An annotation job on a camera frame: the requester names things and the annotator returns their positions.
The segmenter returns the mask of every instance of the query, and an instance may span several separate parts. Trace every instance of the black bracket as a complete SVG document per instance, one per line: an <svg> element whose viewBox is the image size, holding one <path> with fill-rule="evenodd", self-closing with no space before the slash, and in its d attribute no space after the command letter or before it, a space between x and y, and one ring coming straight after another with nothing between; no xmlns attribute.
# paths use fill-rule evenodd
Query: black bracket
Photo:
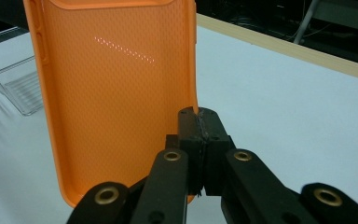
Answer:
<svg viewBox="0 0 358 224"><path fill-rule="evenodd" d="M221 196L227 223L358 223L358 203L339 189L288 189L257 155L237 149L218 115L191 107L178 113L148 177L127 188L105 182L89 190L68 223L186 223L187 195Z"/></svg>

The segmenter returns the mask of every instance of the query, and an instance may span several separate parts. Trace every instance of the phone case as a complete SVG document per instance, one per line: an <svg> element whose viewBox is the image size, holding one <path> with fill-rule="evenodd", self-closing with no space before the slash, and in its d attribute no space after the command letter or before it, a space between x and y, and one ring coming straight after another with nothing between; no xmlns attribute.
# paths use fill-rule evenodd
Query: phone case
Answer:
<svg viewBox="0 0 358 224"><path fill-rule="evenodd" d="M148 175L177 113L198 111L187 0L24 0L62 197Z"/></svg>

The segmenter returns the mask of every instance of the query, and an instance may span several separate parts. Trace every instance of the table surface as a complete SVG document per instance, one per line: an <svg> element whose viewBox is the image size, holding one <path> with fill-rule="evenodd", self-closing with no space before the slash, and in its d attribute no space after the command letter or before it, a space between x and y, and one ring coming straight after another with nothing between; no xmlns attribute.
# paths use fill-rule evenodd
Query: table surface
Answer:
<svg viewBox="0 0 358 224"><path fill-rule="evenodd" d="M218 21L203 15L197 15L197 24L201 27L216 31L219 34L227 35L242 40L263 49L270 49L280 54L299 60L320 65L338 71L343 74L358 77L358 63L338 58L314 49L308 49L300 45L280 40L278 38L263 35L255 31L244 29L240 26Z"/></svg>
<svg viewBox="0 0 358 224"><path fill-rule="evenodd" d="M255 152L297 192L314 182L358 202L358 78L198 27L199 104L237 147ZM64 223L45 111L22 117L0 94L0 223ZM225 223L217 197L187 223Z"/></svg>

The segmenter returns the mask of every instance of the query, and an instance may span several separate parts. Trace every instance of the plastic tray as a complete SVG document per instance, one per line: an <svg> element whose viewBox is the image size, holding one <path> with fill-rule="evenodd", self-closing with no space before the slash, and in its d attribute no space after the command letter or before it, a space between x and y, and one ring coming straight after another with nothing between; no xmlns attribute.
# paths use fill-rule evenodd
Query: plastic tray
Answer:
<svg viewBox="0 0 358 224"><path fill-rule="evenodd" d="M177 113L198 111L195 4L24 0L62 197L148 175Z"/></svg>
<svg viewBox="0 0 358 224"><path fill-rule="evenodd" d="M0 33L0 92L22 115L43 107L31 38L20 28Z"/></svg>

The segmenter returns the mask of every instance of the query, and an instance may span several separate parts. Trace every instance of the clear plastic container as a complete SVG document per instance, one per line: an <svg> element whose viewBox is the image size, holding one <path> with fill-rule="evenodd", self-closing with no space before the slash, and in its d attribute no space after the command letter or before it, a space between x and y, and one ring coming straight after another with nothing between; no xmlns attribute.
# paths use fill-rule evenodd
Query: clear plastic container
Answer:
<svg viewBox="0 0 358 224"><path fill-rule="evenodd" d="M43 107L31 38L21 28L0 33L0 92L24 116Z"/></svg>

